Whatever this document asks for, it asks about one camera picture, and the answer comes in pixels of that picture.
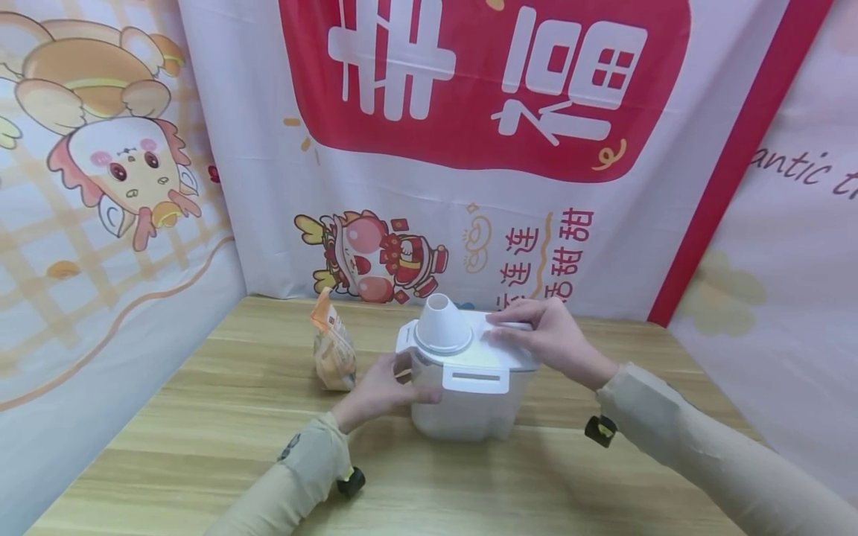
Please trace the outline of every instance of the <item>cartoon illustration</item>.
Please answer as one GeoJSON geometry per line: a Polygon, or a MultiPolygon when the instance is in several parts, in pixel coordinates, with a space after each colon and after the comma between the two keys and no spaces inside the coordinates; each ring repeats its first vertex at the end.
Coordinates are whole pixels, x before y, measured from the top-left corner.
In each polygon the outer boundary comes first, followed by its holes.
{"type": "Polygon", "coordinates": [[[335,292],[385,304],[425,298],[438,288],[436,274],[447,269],[450,252],[433,249],[425,237],[411,234],[408,221],[386,221],[372,211],[346,211],[319,220],[299,214],[295,226],[305,244],[324,247],[325,269],[313,272],[313,290],[335,292]]]}
{"type": "Polygon", "coordinates": [[[181,49],[163,35],[0,12],[0,79],[15,82],[21,108],[61,136],[113,117],[159,117],[171,95],[155,77],[181,64],[181,49]]]}
{"type": "Polygon", "coordinates": [[[63,184],[81,189],[97,207],[105,229],[122,237],[136,218],[134,250],[146,249],[156,229],[176,225],[179,215],[202,216],[188,196],[199,185],[176,127],[163,119],[120,117],[88,124],[64,136],[48,156],[63,184]]]}
{"type": "MultiPolygon", "coordinates": [[[[15,83],[21,109],[61,136],[47,157],[63,185],[80,189],[105,229],[121,238],[134,225],[134,250],[157,229],[202,211],[189,196],[200,185],[172,123],[167,86],[184,65],[169,38],[135,27],[91,21],[37,22],[0,12],[0,79],[15,83]]],[[[14,149],[21,130],[0,117],[0,147],[14,149]]]]}

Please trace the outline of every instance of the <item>person's right hand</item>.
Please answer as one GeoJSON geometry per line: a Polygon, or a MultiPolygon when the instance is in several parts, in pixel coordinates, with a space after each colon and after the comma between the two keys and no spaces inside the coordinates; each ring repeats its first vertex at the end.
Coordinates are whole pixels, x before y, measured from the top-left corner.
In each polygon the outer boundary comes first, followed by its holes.
{"type": "Polygon", "coordinates": [[[520,298],[492,313],[487,320],[529,322],[533,331],[497,326],[492,337],[529,350],[549,367],[586,388],[597,391],[619,371],[619,366],[591,345],[566,306],[557,298],[544,301],[520,298]]]}

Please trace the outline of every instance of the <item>snack bag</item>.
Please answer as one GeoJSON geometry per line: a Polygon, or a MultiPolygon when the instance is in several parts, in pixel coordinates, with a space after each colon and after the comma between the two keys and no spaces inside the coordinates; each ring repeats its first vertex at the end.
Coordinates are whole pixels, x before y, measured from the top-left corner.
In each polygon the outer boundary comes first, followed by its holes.
{"type": "Polygon", "coordinates": [[[329,391],[351,391],[356,380],[357,360],[352,338],[348,336],[342,319],[330,299],[330,288],[325,287],[316,306],[310,313],[310,322],[318,329],[313,343],[316,374],[329,391]]]}

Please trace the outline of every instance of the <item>white plastic container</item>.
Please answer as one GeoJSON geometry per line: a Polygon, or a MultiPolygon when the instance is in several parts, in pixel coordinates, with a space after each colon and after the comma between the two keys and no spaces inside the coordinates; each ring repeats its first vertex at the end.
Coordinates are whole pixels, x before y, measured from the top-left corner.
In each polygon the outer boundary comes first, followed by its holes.
{"type": "Polygon", "coordinates": [[[459,310],[443,294],[430,296],[420,319],[400,329],[396,351],[411,352],[414,384],[444,390],[440,404],[411,407],[414,425],[427,437],[476,442],[505,440],[512,432],[539,362],[521,348],[490,340],[491,330],[486,313],[459,310]]]}

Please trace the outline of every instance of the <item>wooden table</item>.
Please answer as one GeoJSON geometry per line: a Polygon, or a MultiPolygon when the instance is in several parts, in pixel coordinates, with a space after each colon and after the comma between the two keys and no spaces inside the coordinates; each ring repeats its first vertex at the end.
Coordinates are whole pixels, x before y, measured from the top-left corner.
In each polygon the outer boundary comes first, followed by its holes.
{"type": "MultiPolygon", "coordinates": [[[[314,376],[311,301],[246,298],[98,459],[32,536],[201,534],[314,413],[338,395],[314,376]]],[[[338,305],[360,371],[394,345],[417,310],[338,305]]],[[[704,412],[753,435],[674,338],[652,324],[581,320],[603,352],[633,360],[704,412]]],[[[407,411],[353,434],[367,477],[336,494],[299,534],[738,534],[699,490],[624,437],[603,449],[583,435],[593,395],[544,367],[506,443],[433,443],[407,411]]]]}

